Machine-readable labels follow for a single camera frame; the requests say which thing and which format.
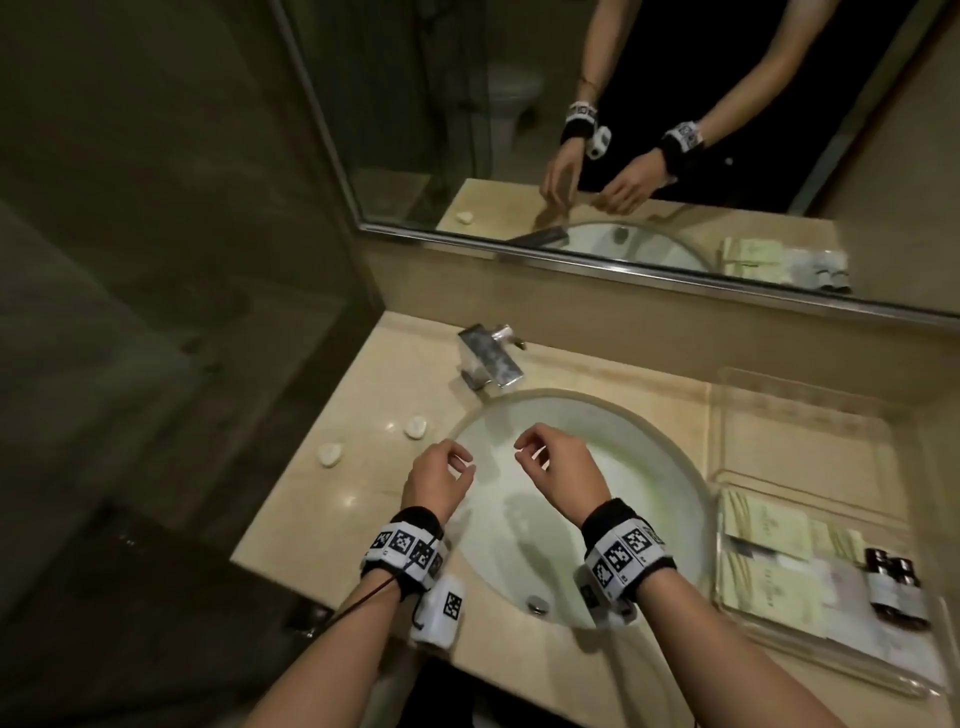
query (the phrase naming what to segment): marble countertop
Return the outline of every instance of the marble countertop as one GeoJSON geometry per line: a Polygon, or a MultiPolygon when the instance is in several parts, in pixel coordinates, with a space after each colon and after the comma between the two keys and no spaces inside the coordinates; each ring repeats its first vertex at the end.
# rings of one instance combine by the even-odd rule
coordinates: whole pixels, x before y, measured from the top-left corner
{"type": "Polygon", "coordinates": [[[589,203],[594,197],[578,192],[569,214],[561,217],[547,207],[532,184],[469,179],[457,192],[437,230],[508,240],[555,225],[636,223],[683,241],[714,264],[726,237],[774,239],[789,248],[811,251],[842,250],[830,220],[665,200],[648,200],[630,215],[613,216],[591,207],[589,203]],[[461,212],[472,214],[468,225],[457,219],[461,212]]]}
{"type": "MultiPolygon", "coordinates": [[[[498,394],[491,387],[471,392],[461,380],[457,330],[384,314],[235,549],[235,563],[325,604],[347,596],[360,556],[398,508],[414,457],[498,394]],[[402,431],[415,415],[429,422],[422,441],[402,431]],[[331,441],[344,444],[344,456],[325,469],[317,451],[331,441]]],[[[525,373],[516,389],[568,390],[616,402],[657,427],[705,472],[710,385],[536,343],[515,359],[525,373]]],[[[468,588],[450,653],[455,666],[585,726],[693,724],[644,623],[615,633],[570,629],[517,609],[456,551],[447,568],[468,588]]],[[[409,620],[409,612],[398,615],[397,636],[406,635],[409,620]]],[[[941,699],[901,696],[771,654],[851,728],[951,725],[941,699]]]]}

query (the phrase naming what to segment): chrome faucet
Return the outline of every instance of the chrome faucet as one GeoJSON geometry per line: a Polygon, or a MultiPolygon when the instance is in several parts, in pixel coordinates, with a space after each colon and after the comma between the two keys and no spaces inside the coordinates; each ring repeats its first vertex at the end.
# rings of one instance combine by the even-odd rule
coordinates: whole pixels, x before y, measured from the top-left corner
{"type": "Polygon", "coordinates": [[[507,387],[523,379],[523,372],[506,352],[507,344],[519,349],[527,345],[514,336],[509,326],[497,327],[487,331],[477,324],[465,328],[460,336],[460,376],[467,386],[476,391],[495,381],[499,387],[507,387]]]}

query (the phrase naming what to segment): bracelet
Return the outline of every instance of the bracelet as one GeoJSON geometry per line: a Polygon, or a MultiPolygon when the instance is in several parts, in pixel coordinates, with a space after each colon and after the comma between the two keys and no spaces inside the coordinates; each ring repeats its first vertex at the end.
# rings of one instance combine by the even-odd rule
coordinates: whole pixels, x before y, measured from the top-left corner
{"type": "Polygon", "coordinates": [[[636,587],[655,571],[677,567],[653,526],[619,498],[591,513],[581,530],[588,544],[587,567],[611,603],[633,598],[636,587]]]}
{"type": "Polygon", "coordinates": [[[360,574],[383,569],[396,578],[402,597],[423,594],[437,583],[448,555],[437,517],[420,506],[404,508],[373,539],[360,574]]]}
{"type": "Polygon", "coordinates": [[[695,121],[684,121],[664,134],[655,148],[663,152],[667,174],[678,178],[696,165],[704,151],[704,138],[695,121]]]}
{"type": "Polygon", "coordinates": [[[560,135],[560,143],[563,144],[575,137],[590,139],[596,131],[596,125],[596,107],[586,101],[576,101],[570,104],[570,108],[566,111],[566,124],[564,132],[560,135]]]}

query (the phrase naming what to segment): white sink basin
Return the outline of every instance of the white sink basin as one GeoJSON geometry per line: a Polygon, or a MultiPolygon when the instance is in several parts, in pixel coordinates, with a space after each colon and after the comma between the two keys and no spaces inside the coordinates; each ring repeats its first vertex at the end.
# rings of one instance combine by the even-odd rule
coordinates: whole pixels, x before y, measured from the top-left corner
{"type": "Polygon", "coordinates": [[[531,597],[544,619],[595,628],[573,582],[584,540],[534,487],[514,459],[514,441],[536,422],[584,439],[611,493],[646,518],[666,541],[680,572],[702,585],[712,519],[696,468],[645,420],[615,405],[559,390],[505,395],[454,432],[477,475],[447,532],[473,569],[519,609],[531,597]]]}
{"type": "Polygon", "coordinates": [[[584,223],[571,225],[566,233],[568,240],[544,247],[688,271],[710,270],[703,256],[682,241],[638,225],[584,223]]]}

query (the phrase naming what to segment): mirror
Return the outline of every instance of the mirror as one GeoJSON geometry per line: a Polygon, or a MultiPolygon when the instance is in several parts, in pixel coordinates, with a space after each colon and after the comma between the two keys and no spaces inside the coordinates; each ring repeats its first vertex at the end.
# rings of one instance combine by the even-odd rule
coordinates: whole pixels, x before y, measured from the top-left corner
{"type": "Polygon", "coordinates": [[[278,16],[360,224],[960,315],[945,0],[278,16]]]}

